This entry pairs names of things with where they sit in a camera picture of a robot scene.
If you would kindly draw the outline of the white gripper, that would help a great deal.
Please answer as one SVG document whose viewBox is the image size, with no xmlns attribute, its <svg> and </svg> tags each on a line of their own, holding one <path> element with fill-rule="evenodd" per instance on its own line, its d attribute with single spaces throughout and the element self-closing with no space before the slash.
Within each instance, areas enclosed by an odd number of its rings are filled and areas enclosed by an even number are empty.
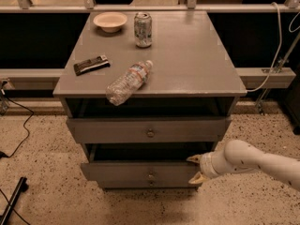
<svg viewBox="0 0 300 225">
<path fill-rule="evenodd" d="M 208 178 L 216 178 L 222 175 L 224 156 L 221 152 L 210 152 L 202 155 L 194 155 L 187 158 L 188 162 L 200 163 L 201 172 L 197 172 L 188 182 L 191 185 L 199 185 Z"/>
</svg>

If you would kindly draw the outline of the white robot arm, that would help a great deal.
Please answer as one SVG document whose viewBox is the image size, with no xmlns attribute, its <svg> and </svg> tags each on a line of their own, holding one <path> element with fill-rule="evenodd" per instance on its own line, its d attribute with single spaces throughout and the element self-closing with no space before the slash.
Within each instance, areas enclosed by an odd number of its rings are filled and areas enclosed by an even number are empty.
<svg viewBox="0 0 300 225">
<path fill-rule="evenodd" d="M 256 148 L 241 140 L 231 140 L 223 148 L 187 158 L 199 166 L 188 181 L 198 185 L 227 173 L 252 173 L 261 171 L 278 181 L 300 191 L 300 160 L 284 157 Z"/>
</svg>

